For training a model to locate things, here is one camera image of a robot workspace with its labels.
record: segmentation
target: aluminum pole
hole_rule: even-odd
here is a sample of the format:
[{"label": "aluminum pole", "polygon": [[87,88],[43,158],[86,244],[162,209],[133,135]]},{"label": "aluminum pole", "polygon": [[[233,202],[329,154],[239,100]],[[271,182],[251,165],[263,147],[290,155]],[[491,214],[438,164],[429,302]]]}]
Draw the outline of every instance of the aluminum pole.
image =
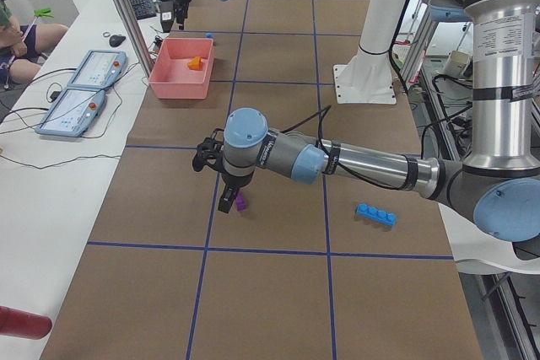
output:
[{"label": "aluminum pole", "polygon": [[154,67],[154,61],[152,61],[152,58],[150,57],[149,49],[146,46],[143,33],[138,26],[137,18],[135,17],[131,4],[129,3],[129,0],[113,0],[113,2],[122,23],[124,23],[127,35],[133,44],[135,54],[137,54],[137,58],[141,62],[144,74],[147,78],[150,78],[150,73]]}]

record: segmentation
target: table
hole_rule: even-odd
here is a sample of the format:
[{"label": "table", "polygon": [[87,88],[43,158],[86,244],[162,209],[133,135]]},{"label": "table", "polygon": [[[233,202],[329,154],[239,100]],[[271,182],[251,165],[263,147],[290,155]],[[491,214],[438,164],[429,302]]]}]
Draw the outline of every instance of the table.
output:
[{"label": "table", "polygon": [[[356,52],[368,3],[193,0],[183,35],[215,38],[208,97],[144,95],[42,359],[482,358],[436,204],[258,170],[248,209],[225,215],[219,177],[191,169],[195,146],[236,108],[285,128],[334,104],[331,66]],[[324,132],[419,151],[402,94],[334,104]],[[361,201],[398,225],[356,218]]]},{"label": "table", "polygon": [[[155,35],[150,25],[159,27],[159,17],[141,21],[148,42]],[[77,67],[90,49],[110,49],[108,39],[102,36],[105,31],[125,33],[111,0],[91,0],[40,74]],[[126,52],[128,64],[137,60],[129,41],[117,50]],[[49,107],[45,97],[47,88],[53,82],[65,85],[70,75],[70,72],[59,73],[30,85],[14,108]],[[148,86],[143,76],[143,70],[136,66],[118,83],[116,90],[122,105],[105,130],[112,111],[120,103],[113,92],[107,95],[105,109],[86,133],[93,137],[105,132],[103,137],[59,140],[40,137],[30,129],[4,133],[24,127],[15,115],[10,115],[0,126],[3,155],[39,166],[78,156],[121,155]],[[51,91],[56,89],[58,87],[53,86]],[[36,112],[39,113],[23,111],[21,114],[29,117],[26,121],[33,125],[42,117]],[[57,317],[117,164],[118,159],[87,159],[37,170],[0,159],[2,305],[52,319]],[[38,358],[45,344],[46,339],[28,341],[0,336],[0,353],[13,360]]]}]

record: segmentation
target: screen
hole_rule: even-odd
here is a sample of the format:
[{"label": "screen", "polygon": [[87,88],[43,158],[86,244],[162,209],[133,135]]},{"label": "screen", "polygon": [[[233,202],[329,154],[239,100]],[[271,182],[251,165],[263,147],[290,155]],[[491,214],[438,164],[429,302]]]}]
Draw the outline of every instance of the screen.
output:
[{"label": "screen", "polygon": [[83,66],[78,70],[72,84],[96,88],[104,87],[105,81],[111,72],[112,63],[117,58],[118,54],[115,52],[91,52]]},{"label": "screen", "polygon": [[72,132],[83,118],[95,92],[69,89],[41,125],[44,130]]}]

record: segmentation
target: purple block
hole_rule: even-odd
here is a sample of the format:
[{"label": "purple block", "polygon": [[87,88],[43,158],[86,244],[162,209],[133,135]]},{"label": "purple block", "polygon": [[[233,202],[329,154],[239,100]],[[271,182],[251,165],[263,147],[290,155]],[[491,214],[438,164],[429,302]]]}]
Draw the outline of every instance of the purple block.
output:
[{"label": "purple block", "polygon": [[247,208],[246,199],[241,191],[238,191],[238,195],[235,200],[236,211],[244,211]]}]

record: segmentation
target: orange block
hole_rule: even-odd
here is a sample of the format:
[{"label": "orange block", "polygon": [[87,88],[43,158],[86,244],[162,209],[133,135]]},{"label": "orange block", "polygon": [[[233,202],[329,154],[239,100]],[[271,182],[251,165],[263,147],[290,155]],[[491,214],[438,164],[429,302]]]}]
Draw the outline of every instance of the orange block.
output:
[{"label": "orange block", "polygon": [[195,56],[187,63],[187,67],[189,67],[193,71],[200,71],[201,69],[203,69],[203,61],[201,60],[201,57]]}]

